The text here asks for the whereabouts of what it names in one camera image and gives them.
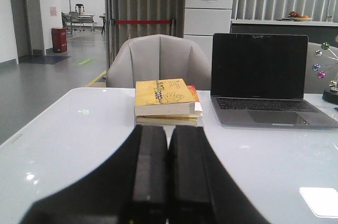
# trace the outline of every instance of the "office chair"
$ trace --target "office chair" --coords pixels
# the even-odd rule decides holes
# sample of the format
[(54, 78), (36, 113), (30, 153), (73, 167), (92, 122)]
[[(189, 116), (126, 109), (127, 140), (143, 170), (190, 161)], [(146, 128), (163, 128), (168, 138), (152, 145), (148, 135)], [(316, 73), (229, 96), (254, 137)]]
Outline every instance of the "office chair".
[(136, 81), (183, 78), (209, 90), (211, 65), (193, 41), (169, 35), (127, 40), (107, 72), (107, 87), (134, 88)]
[[(331, 46), (330, 49), (338, 55), (338, 48)], [(320, 57), (316, 57), (317, 50), (322, 52)], [(320, 68), (319, 71), (314, 71), (312, 66), (314, 64), (328, 65), (335, 64), (336, 61), (327, 58), (325, 55), (330, 55), (330, 51), (323, 50), (319, 43), (308, 43), (307, 47), (307, 59), (306, 59), (306, 73), (305, 73), (305, 87), (304, 93), (308, 94), (322, 94), (325, 89), (328, 89), (328, 84), (331, 80), (334, 80), (337, 75), (337, 70), (332, 69), (326, 72), (326, 76), (323, 79), (319, 79), (317, 74), (320, 71), (326, 71), (330, 67)]]
[(73, 24), (74, 23), (79, 23), (80, 24), (80, 31), (81, 31), (82, 20), (79, 17), (79, 13), (78, 12), (69, 12), (69, 16), (70, 16), (71, 30), (73, 30)]

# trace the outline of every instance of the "glossy table surface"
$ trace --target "glossy table surface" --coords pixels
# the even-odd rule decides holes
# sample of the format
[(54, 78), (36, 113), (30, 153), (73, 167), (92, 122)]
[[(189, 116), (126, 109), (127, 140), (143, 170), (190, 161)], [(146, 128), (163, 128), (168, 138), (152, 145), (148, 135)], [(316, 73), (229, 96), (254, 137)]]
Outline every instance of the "glossy table surface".
[[(206, 136), (238, 186), (271, 222), (337, 223), (312, 213), (299, 188), (338, 190), (338, 130), (222, 126), (199, 91)], [(321, 99), (305, 99), (338, 120)], [(18, 223), (37, 199), (82, 178), (135, 126), (134, 89), (73, 89), (0, 146), (0, 223)], [(169, 139), (174, 126), (165, 126)]]

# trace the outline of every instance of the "laptop screen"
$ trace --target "laptop screen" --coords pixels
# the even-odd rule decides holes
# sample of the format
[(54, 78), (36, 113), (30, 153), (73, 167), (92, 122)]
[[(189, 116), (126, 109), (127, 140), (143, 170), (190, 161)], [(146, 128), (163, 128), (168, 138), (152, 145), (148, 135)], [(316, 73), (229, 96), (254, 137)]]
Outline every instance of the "laptop screen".
[(214, 34), (210, 94), (302, 99), (307, 43), (305, 35)]

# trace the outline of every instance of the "book stack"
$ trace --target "book stack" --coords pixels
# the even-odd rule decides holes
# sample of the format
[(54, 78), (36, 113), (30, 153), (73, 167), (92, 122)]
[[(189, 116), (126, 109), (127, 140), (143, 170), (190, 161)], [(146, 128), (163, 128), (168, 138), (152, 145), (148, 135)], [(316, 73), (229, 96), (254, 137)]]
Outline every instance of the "book stack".
[(193, 85), (183, 79), (136, 82), (136, 122), (161, 125), (197, 125), (202, 106)]

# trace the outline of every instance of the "red trash bin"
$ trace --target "red trash bin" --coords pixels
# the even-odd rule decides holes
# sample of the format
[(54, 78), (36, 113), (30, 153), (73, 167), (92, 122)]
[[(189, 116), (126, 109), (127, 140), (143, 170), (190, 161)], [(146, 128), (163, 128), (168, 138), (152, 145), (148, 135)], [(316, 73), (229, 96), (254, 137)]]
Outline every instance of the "red trash bin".
[(52, 41), (54, 52), (64, 52), (67, 50), (67, 38), (65, 35), (65, 27), (52, 28)]

